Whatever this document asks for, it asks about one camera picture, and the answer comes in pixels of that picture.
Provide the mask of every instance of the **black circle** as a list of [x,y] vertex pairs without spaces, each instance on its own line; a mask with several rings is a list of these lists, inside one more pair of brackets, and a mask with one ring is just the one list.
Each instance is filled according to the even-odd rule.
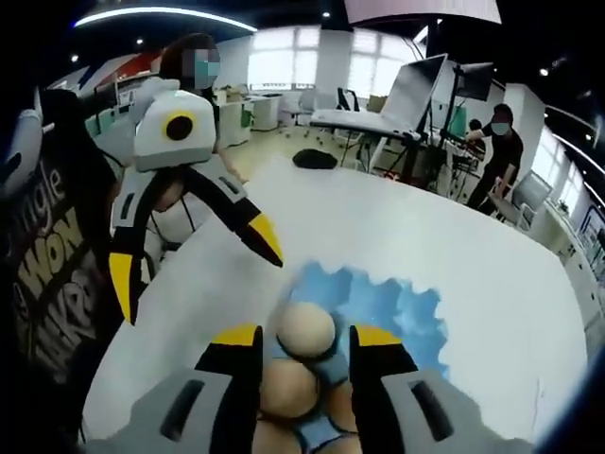
[[177,116],[166,125],[166,135],[172,140],[183,140],[189,137],[193,121],[188,116]]

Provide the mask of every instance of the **ceiling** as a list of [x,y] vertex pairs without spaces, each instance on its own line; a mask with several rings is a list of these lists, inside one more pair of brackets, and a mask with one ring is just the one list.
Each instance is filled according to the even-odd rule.
[[[103,0],[91,2],[91,10],[124,6],[175,6],[197,9],[229,17],[257,28],[322,24],[332,29],[350,29],[344,0]],[[527,84],[546,104],[568,111],[588,123],[601,117],[605,100],[605,66],[596,54],[598,23],[595,4],[577,0],[569,4],[544,0],[498,0],[502,26],[460,16],[440,16],[437,47],[453,60],[494,61],[496,78],[502,82]],[[321,14],[330,11],[329,19]],[[389,17],[365,26],[380,31],[413,37],[435,17]],[[134,52],[158,50],[178,36],[205,31],[217,42],[250,34],[249,31],[214,21],[175,15],[129,16],[66,30],[60,40],[45,52],[41,61],[43,82],[52,81],[82,66]],[[137,45],[136,40],[144,43]],[[76,63],[70,56],[78,54]],[[540,75],[548,69],[548,76]],[[554,132],[585,149],[605,166],[605,141],[596,148],[586,140],[587,127],[565,115],[550,113],[546,125]],[[586,180],[605,199],[605,179],[587,166],[575,152],[569,155]]]

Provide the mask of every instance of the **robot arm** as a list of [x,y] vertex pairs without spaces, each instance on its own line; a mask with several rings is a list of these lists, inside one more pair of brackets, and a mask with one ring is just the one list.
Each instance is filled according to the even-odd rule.
[[136,285],[144,256],[147,221],[153,207],[175,181],[204,201],[254,252],[275,266],[282,253],[267,218],[213,154],[214,113],[206,99],[183,91],[154,97],[136,127],[134,166],[124,175],[112,208],[115,231],[110,254],[113,286],[125,319],[135,324]]

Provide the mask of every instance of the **ball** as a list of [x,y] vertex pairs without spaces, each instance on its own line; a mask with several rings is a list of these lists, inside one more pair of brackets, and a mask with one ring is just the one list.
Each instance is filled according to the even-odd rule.
[[277,328],[277,337],[284,348],[298,357],[318,357],[332,346],[335,336],[332,316],[313,303],[288,307]]
[[363,454],[357,437],[340,437],[328,443],[317,454]]
[[351,382],[345,381],[330,391],[326,411],[337,428],[348,432],[357,432],[352,398]]
[[252,441],[252,454],[303,454],[294,432],[275,426],[266,421],[258,421]]
[[298,418],[318,403],[317,378],[293,359],[273,359],[263,369],[261,410],[282,418]]

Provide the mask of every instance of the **white robot body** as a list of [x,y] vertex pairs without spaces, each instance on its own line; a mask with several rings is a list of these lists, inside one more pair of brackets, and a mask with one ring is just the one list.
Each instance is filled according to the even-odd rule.
[[183,90],[155,96],[134,139],[139,172],[210,159],[216,143],[212,104]]

